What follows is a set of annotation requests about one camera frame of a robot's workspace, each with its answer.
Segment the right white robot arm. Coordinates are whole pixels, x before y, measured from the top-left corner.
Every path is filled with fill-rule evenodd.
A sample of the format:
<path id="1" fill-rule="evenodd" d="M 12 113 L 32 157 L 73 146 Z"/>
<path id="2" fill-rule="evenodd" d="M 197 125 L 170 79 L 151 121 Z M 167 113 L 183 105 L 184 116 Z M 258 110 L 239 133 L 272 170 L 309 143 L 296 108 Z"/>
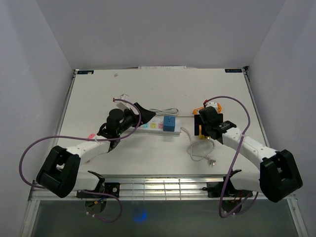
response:
<path id="1" fill-rule="evenodd" d="M 248 159 L 256 173 L 229 169 L 222 189 L 225 195 L 235 196 L 239 191 L 263 193 L 278 202 L 303 185 L 293 154 L 288 150 L 269 148 L 243 132 L 214 107 L 205 107 L 194 116 L 195 135 L 204 135 L 218 141 Z"/>

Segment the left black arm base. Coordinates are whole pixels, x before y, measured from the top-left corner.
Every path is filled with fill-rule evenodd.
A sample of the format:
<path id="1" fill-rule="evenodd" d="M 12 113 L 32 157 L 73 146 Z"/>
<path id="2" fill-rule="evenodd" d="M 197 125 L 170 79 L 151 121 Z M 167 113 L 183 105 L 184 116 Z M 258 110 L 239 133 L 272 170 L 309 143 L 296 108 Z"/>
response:
<path id="1" fill-rule="evenodd" d="M 110 194 L 113 196 L 116 196 L 117 198 L 119 197 L 119 192 L 120 192 L 120 183 L 118 182 L 106 182 L 99 187 L 97 187 L 95 190 L 91 191 L 88 190 L 89 192 L 94 192 L 94 193 L 105 193 L 105 194 Z M 76 194 L 77 198 L 104 198 L 102 195 L 92 195 L 92 194 L 87 194 L 87 193 L 82 193 L 77 191 Z"/>

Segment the blue cube socket adapter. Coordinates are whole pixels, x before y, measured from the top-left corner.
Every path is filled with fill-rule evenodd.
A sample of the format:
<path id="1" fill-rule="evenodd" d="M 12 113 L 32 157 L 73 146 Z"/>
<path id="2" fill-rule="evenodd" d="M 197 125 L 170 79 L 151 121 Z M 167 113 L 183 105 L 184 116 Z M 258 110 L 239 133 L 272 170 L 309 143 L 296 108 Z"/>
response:
<path id="1" fill-rule="evenodd" d="M 174 132 L 175 131 L 176 117 L 164 116 L 163 118 L 163 131 Z"/>

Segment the yellow cube socket adapter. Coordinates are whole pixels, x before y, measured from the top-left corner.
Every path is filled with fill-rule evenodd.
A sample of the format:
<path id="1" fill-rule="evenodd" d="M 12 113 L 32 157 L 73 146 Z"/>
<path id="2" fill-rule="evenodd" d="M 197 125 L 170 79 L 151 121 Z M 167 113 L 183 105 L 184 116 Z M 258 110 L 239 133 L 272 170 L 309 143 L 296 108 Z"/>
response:
<path id="1" fill-rule="evenodd" d="M 202 133 L 202 126 L 201 125 L 199 125 L 199 135 L 198 135 L 198 137 L 199 137 L 200 140 L 209 139 L 209 136 L 203 135 L 203 133 Z"/>

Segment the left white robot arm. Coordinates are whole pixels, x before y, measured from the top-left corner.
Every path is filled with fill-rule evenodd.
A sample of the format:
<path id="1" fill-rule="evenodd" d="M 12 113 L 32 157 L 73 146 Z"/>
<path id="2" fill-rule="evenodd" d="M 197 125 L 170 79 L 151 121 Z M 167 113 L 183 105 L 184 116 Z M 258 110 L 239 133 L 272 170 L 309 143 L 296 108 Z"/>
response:
<path id="1" fill-rule="evenodd" d="M 53 147 L 36 182 L 60 198 L 72 191 L 87 191 L 93 197 L 100 197 L 105 192 L 105 177 L 94 171 L 80 172 L 79 167 L 112 151 L 121 141 L 122 133 L 148 123 L 156 115 L 138 103 L 133 107 L 138 113 L 126 105 L 110 110 L 106 122 L 91 141 L 67 148 Z"/>

